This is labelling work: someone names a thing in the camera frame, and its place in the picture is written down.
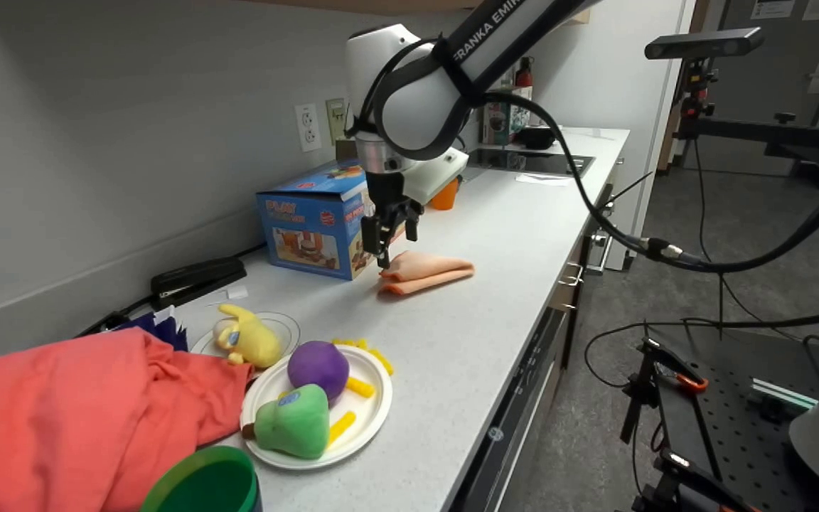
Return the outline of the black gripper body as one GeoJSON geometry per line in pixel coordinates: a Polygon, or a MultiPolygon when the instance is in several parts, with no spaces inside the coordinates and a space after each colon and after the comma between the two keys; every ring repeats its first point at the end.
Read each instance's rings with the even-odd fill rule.
{"type": "Polygon", "coordinates": [[[362,129],[357,137],[358,159],[368,176],[372,210],[362,218],[364,247],[372,250],[372,228],[385,228],[394,242],[399,233],[418,239],[424,206],[404,192],[404,156],[381,137],[362,129]]]}

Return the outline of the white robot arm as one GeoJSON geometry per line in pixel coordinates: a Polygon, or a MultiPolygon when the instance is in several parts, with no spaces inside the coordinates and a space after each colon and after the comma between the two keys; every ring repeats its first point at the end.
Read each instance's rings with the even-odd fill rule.
{"type": "Polygon", "coordinates": [[[404,23],[357,31],[344,41],[352,124],[372,210],[364,250],[389,265],[399,229],[418,239],[424,198],[407,191],[409,161],[459,159],[456,138],[489,88],[556,26],[597,0],[485,0],[452,33],[418,37],[404,23]]]}

